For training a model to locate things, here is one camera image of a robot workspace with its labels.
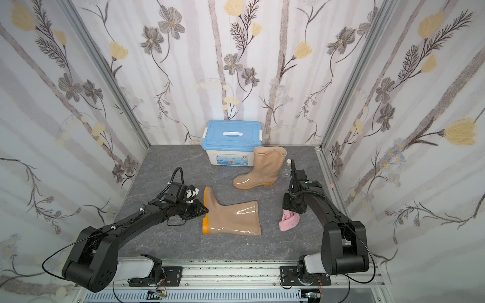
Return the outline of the pink cleaning cloth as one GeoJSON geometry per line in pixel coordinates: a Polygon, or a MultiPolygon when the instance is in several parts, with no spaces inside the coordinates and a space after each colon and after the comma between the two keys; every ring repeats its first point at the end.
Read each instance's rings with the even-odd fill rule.
{"type": "Polygon", "coordinates": [[[300,215],[290,210],[283,210],[283,216],[279,222],[279,229],[282,232],[289,231],[296,227],[300,221],[300,215]]]}

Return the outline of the tan rubber boot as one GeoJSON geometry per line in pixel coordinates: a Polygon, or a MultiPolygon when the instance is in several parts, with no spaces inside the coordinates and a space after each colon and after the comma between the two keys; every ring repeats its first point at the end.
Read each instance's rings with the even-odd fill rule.
{"type": "Polygon", "coordinates": [[[287,150],[280,146],[259,146],[254,149],[253,170],[233,180],[237,189],[253,189],[271,186],[277,181],[280,169],[287,156],[287,150]]]}
{"type": "Polygon", "coordinates": [[[213,188],[206,187],[203,205],[208,209],[203,218],[203,234],[234,234],[246,237],[262,235],[257,201],[221,205],[213,188]]]}

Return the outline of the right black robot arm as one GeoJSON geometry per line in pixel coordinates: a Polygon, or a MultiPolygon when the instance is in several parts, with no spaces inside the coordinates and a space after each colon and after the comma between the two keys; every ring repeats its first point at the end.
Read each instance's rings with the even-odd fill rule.
{"type": "Polygon", "coordinates": [[[373,262],[367,247],[366,229],[360,221],[345,216],[324,193],[322,185],[292,177],[284,195],[283,209],[302,215],[311,208],[323,228],[320,252],[299,261],[301,277],[366,272],[373,262]]]}

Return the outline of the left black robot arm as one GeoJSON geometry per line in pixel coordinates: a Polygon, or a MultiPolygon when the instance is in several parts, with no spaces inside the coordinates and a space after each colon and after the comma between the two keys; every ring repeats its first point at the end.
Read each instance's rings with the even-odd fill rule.
{"type": "Polygon", "coordinates": [[[55,255],[72,248],[60,276],[49,272],[45,263],[42,269],[57,279],[99,292],[114,281],[118,252],[133,238],[171,217],[188,221],[209,213],[197,194],[194,186],[172,182],[136,213],[101,228],[87,227],[75,242],[56,251],[55,255]]]}

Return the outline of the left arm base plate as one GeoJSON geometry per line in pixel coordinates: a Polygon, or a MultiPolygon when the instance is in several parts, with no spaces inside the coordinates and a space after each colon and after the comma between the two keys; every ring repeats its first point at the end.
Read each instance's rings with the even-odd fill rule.
{"type": "Polygon", "coordinates": [[[179,287],[182,276],[182,266],[163,266],[152,270],[148,277],[128,279],[128,284],[130,287],[179,287]]]}

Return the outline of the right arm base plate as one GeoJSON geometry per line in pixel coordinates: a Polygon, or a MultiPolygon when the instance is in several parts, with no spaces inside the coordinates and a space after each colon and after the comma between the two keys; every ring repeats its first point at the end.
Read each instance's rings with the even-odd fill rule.
{"type": "Polygon", "coordinates": [[[296,286],[329,286],[330,276],[322,273],[308,273],[299,266],[281,266],[280,282],[284,287],[296,286]]]}

